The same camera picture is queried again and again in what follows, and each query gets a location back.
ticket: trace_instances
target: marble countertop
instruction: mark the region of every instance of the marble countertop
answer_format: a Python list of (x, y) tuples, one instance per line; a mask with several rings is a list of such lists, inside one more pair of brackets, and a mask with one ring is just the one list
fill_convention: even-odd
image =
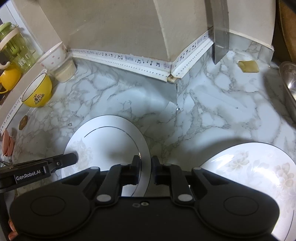
[[(16, 139), (13, 162), (63, 154), (74, 132), (100, 115), (128, 119), (143, 133), (151, 155), (184, 170), (230, 146), (253, 141), (277, 146), (295, 161), (295, 124), (284, 105), (278, 69), (258, 60), (259, 73), (243, 73), (237, 62), (249, 59), (230, 51), (217, 65), (211, 58), (201, 69), (194, 65), (180, 81), (175, 103), (147, 87), (158, 80), (76, 59), (77, 73), (55, 86), (46, 106), (18, 111), (14, 119), (28, 111), (22, 131), (16, 121), (9, 125)], [(163, 85), (176, 90), (172, 84)], [(59, 176), (56, 172), (18, 191)]]

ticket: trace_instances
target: screw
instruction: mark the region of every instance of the screw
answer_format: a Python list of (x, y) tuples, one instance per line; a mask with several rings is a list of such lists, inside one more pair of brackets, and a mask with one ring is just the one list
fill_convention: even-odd
[(140, 207), (141, 205), (139, 203), (133, 203), (133, 207)]
[(111, 200), (111, 196), (108, 194), (101, 194), (101, 195), (97, 196), (96, 199), (100, 202), (108, 202)]
[(193, 199), (193, 197), (189, 194), (181, 194), (178, 196), (178, 199), (182, 202), (189, 202)]
[(141, 202), (141, 205), (142, 205), (142, 206), (148, 206), (149, 203), (148, 203), (148, 202)]

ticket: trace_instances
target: yellow mug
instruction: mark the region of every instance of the yellow mug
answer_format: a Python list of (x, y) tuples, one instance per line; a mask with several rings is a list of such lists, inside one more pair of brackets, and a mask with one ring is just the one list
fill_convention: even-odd
[(46, 73), (39, 75), (26, 89), (22, 102), (29, 107), (44, 106), (52, 96), (52, 82)]
[(21, 75), (20, 69), (14, 64), (10, 64), (0, 76), (0, 84), (6, 89), (6, 91), (0, 92), (0, 94), (12, 90), (19, 82)]

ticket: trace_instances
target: green glass jar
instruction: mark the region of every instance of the green glass jar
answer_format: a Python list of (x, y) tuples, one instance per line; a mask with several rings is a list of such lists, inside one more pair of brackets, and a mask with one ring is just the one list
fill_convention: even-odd
[[(5, 37), (14, 31), (13, 37), (7, 42)], [(1, 52), (9, 59), (10, 62), (15, 63), (20, 67), (23, 73), (27, 72), (36, 62), (30, 50), (26, 46), (25, 40), (21, 33), (12, 26), (11, 22), (0, 25), (0, 41), (7, 42), (1, 49)]]

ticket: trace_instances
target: floral plate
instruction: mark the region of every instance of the floral plate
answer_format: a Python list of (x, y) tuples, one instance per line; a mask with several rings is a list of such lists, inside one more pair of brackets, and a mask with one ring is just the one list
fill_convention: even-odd
[(285, 152), (265, 143), (244, 143), (218, 153), (201, 167), (275, 199), (280, 216), (272, 234), (281, 241), (295, 240), (296, 165)]
[(75, 165), (62, 168), (62, 178), (90, 167), (108, 171), (121, 163), (141, 157), (138, 185), (126, 185), (122, 196), (144, 196), (151, 174), (151, 156), (139, 129), (130, 121), (115, 115), (103, 115), (84, 123), (71, 137), (64, 154), (78, 155)]

